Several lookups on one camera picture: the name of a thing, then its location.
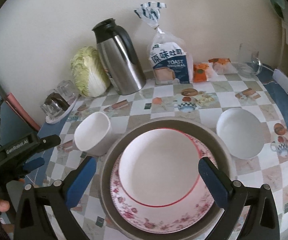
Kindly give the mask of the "floral rimmed white plate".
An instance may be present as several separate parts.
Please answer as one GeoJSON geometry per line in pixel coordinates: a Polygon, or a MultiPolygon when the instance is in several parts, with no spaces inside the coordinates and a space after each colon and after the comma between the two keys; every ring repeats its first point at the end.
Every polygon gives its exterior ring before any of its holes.
{"type": "MultiPolygon", "coordinates": [[[[215,158],[210,150],[198,139],[188,135],[197,144],[201,158],[208,157],[213,163],[215,158]]],[[[124,192],[119,179],[119,162],[115,161],[110,176],[110,195],[117,212],[132,226],[150,233],[173,233],[192,226],[209,211],[213,198],[201,176],[192,192],[171,206],[148,207],[132,200],[124,192]]]]}

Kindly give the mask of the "white square ceramic bowl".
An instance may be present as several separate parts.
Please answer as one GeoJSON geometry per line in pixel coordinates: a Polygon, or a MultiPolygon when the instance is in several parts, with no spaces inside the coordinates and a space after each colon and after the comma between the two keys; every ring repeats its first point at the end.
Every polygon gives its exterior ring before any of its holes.
{"type": "Polygon", "coordinates": [[[102,112],[95,112],[78,125],[73,142],[78,150],[99,157],[107,153],[112,139],[113,130],[109,118],[102,112]]]}

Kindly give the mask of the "dark tinted glass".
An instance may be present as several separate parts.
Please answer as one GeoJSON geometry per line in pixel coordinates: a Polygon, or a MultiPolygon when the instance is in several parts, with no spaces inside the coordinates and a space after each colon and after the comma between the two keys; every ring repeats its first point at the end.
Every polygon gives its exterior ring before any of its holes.
{"type": "Polygon", "coordinates": [[[69,107],[69,104],[66,102],[66,100],[59,93],[56,92],[52,92],[51,94],[49,94],[49,96],[45,100],[45,103],[49,103],[50,101],[55,101],[56,103],[58,103],[64,111],[67,110],[69,107]]]}

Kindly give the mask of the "upturned clear glass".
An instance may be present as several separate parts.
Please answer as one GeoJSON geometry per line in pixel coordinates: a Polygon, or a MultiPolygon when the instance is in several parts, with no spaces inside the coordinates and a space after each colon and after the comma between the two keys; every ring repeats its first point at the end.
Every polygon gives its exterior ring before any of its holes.
{"type": "Polygon", "coordinates": [[[67,102],[76,98],[78,94],[75,85],[71,80],[61,81],[57,85],[57,91],[67,102]]]}

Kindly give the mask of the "napa cabbage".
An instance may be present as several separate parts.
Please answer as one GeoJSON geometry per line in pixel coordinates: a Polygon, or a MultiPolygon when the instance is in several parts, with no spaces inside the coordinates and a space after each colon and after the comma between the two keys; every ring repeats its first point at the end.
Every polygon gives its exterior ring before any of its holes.
{"type": "Polygon", "coordinates": [[[71,72],[79,93],[85,97],[101,96],[110,86],[98,51],[92,47],[79,49],[71,59],[71,72]]]}

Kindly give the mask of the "strawberry pattern red-rimmed bowl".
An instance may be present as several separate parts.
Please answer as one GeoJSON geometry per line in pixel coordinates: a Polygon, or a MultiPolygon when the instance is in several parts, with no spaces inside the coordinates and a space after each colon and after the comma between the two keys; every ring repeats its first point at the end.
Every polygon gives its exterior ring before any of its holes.
{"type": "Polygon", "coordinates": [[[201,152],[187,134],[157,128],[138,135],[121,154],[119,179],[124,192],[148,207],[171,206],[199,181],[201,152]]]}

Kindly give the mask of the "clear glass cup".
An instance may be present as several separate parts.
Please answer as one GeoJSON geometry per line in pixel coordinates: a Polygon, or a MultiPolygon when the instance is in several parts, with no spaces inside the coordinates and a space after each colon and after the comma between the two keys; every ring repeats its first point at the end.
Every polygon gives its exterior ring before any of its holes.
{"type": "Polygon", "coordinates": [[[49,103],[44,103],[40,106],[40,108],[50,118],[51,117],[54,118],[62,110],[60,105],[58,103],[56,103],[55,101],[50,101],[49,103]]]}

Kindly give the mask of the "clear glass measuring jug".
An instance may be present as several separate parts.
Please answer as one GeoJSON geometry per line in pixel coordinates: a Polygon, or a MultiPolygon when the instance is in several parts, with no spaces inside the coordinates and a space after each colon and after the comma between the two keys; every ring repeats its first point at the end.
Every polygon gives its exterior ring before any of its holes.
{"type": "Polygon", "coordinates": [[[248,43],[241,43],[238,53],[238,71],[244,77],[256,76],[262,71],[260,52],[248,43]]]}

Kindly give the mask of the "white round shallow bowl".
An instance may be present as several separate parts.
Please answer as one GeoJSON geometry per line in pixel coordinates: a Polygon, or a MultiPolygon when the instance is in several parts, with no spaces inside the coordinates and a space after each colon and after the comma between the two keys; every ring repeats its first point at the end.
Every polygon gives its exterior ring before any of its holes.
{"type": "Polygon", "coordinates": [[[239,159],[254,158],[265,144],[261,122],[241,108],[224,111],[217,122],[216,133],[230,154],[239,159]]]}

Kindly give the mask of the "large stainless steel basin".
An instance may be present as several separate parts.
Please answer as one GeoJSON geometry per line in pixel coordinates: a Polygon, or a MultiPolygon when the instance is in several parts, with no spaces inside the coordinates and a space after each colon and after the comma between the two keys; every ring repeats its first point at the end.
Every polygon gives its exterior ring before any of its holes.
{"type": "Polygon", "coordinates": [[[106,158],[100,171],[99,196],[104,213],[115,226],[116,230],[131,239],[196,239],[208,229],[212,229],[221,216],[220,208],[213,204],[208,213],[193,226],[179,232],[157,235],[144,232],[126,222],[117,212],[110,196],[110,176],[113,165],[118,156],[135,137],[154,128],[175,128],[184,133],[192,135],[203,142],[211,151],[218,165],[218,169],[223,171],[230,179],[234,179],[236,171],[230,153],[220,139],[220,137],[206,126],[186,118],[181,117],[162,117],[146,121],[136,125],[119,137],[107,152],[106,158]]]}

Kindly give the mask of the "patterned plastic tablecloth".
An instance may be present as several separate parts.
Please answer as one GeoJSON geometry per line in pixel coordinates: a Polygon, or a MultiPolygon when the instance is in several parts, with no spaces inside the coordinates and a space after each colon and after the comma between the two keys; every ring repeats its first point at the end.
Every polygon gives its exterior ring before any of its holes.
{"type": "Polygon", "coordinates": [[[80,98],[72,112],[59,123],[44,124],[41,137],[58,134],[62,144],[41,153],[45,165],[34,170],[25,181],[38,186],[63,179],[84,159],[85,154],[71,148],[73,133],[79,123],[95,112],[104,112],[115,134],[153,118],[180,116],[215,129],[220,115],[239,107],[254,114],[264,130],[265,144],[253,159],[233,158],[237,179],[246,186],[268,184],[273,191],[280,223],[281,239],[288,239],[288,95],[273,80],[271,68],[264,67],[255,77],[240,74],[219,75],[209,82],[194,83],[198,91],[196,108],[180,110],[177,99],[187,84],[158,86],[149,79],[140,91],[126,96],[113,88],[95,99],[80,98]]]}

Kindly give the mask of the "orange white snack packet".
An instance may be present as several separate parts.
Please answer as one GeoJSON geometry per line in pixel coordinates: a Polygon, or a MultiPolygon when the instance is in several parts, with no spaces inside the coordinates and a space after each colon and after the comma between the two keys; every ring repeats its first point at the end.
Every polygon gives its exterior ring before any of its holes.
{"type": "Polygon", "coordinates": [[[218,75],[227,75],[227,74],[237,74],[237,69],[232,65],[229,58],[214,58],[209,59],[209,63],[212,63],[213,70],[218,75]]]}

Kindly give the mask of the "stainless steel thermos jug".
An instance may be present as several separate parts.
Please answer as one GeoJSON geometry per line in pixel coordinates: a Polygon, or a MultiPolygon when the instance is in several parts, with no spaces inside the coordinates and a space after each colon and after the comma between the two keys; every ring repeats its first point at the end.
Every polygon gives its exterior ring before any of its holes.
{"type": "Polygon", "coordinates": [[[146,78],[127,31],[113,18],[96,24],[92,31],[101,63],[117,93],[129,95],[141,90],[146,78]]]}

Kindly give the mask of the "toast bread bag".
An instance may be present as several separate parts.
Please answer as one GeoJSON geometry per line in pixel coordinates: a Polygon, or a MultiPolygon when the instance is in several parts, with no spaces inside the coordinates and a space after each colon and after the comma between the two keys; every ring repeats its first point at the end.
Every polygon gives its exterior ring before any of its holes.
{"type": "Polygon", "coordinates": [[[134,10],[143,22],[155,30],[153,40],[148,46],[148,60],[155,83],[158,85],[192,83],[193,59],[185,42],[159,27],[160,10],[165,7],[165,3],[147,2],[134,10]]]}

